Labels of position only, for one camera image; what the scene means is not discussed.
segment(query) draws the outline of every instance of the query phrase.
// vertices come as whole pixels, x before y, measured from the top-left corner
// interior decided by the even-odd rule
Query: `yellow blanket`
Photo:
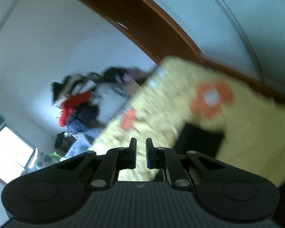
[[[234,92],[233,105],[222,105],[219,115],[202,119],[189,104],[195,87],[207,81],[224,80]],[[200,65],[169,57],[136,93],[130,104],[137,110],[134,128],[120,128],[114,119],[90,148],[98,155],[115,147],[128,147],[137,139],[135,170],[122,170],[121,181],[150,181],[157,170],[146,167],[146,138],[155,147],[173,147],[186,122],[208,131],[223,131],[217,159],[263,176],[280,186],[285,181],[285,107],[254,93],[245,83]]]

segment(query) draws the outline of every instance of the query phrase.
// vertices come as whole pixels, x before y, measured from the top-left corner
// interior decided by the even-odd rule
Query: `pile of clothes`
[[[52,83],[52,104],[60,109],[59,125],[77,138],[65,157],[85,152],[150,75],[137,68],[111,67],[102,75],[76,74]]]

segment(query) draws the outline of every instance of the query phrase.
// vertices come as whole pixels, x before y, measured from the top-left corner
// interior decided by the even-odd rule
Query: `window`
[[[0,131],[0,178],[6,183],[19,177],[34,149],[8,127]]]

